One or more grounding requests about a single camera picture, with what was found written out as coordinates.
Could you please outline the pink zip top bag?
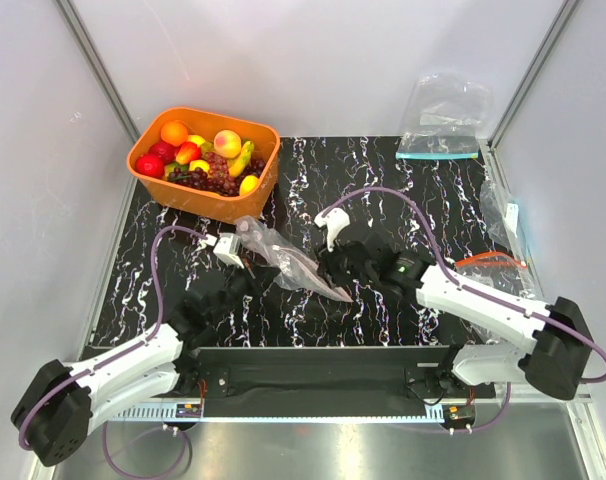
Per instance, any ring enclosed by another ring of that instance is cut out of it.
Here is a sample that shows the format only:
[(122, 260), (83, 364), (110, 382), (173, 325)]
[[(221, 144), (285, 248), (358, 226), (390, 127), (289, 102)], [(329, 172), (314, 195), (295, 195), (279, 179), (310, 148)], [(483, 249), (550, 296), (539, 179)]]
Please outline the pink zip top bag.
[(328, 283), (317, 273), (319, 264), (288, 242), (280, 233), (251, 216), (236, 220), (236, 235), (242, 246), (280, 269), (275, 282), (286, 290), (305, 289), (330, 300)]

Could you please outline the yellow pink peach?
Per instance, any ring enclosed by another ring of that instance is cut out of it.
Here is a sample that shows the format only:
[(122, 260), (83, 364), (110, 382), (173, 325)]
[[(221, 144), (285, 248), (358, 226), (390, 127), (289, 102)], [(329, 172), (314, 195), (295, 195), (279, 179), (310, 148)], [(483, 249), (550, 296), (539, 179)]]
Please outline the yellow pink peach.
[(223, 158), (235, 158), (242, 149), (241, 137), (232, 130), (219, 131), (213, 140), (216, 153)]

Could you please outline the red apple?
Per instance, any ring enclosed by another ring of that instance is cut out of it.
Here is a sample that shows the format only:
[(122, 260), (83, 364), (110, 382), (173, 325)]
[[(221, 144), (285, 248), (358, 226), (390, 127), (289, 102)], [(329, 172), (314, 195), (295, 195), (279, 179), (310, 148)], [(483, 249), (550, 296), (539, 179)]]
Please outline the red apple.
[(141, 155), (136, 160), (134, 167), (137, 173), (150, 178), (162, 179), (165, 174), (164, 161), (153, 153)]

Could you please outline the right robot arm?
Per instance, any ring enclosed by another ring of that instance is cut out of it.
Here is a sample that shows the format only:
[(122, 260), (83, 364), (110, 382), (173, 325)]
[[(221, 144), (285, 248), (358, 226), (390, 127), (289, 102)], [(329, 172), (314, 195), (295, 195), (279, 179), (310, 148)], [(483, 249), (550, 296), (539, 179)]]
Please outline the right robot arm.
[(582, 381), (591, 338), (578, 306), (520, 298), (441, 268), (427, 255), (351, 241), (315, 250), (332, 286), (368, 283), (398, 301), (459, 317), (500, 338), (493, 345), (452, 345), (435, 373), (440, 390), (459, 396), (486, 383), (527, 383), (571, 400)]

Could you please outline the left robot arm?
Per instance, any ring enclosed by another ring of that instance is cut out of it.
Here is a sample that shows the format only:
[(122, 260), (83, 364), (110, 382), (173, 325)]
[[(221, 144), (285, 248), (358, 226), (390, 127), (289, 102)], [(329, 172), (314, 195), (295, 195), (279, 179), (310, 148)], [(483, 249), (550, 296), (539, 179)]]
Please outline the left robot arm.
[(128, 408), (158, 395), (191, 394), (200, 380), (198, 352), (215, 344), (218, 323), (245, 298), (262, 296), (278, 273), (250, 260), (230, 276), (209, 271), (161, 324), (88, 360), (41, 366), (10, 416), (20, 446), (52, 467)]

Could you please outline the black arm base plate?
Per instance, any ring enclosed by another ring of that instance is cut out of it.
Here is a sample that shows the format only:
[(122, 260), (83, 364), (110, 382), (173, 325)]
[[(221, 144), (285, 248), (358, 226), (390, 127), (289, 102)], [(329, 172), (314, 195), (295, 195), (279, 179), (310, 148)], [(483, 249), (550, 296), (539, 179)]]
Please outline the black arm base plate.
[(413, 399), (492, 398), (491, 385), (469, 387), (446, 374), (453, 352), (436, 347), (208, 347), (178, 360), (177, 386), (156, 398), (189, 398), (204, 382), (208, 398), (249, 393), (355, 392)]

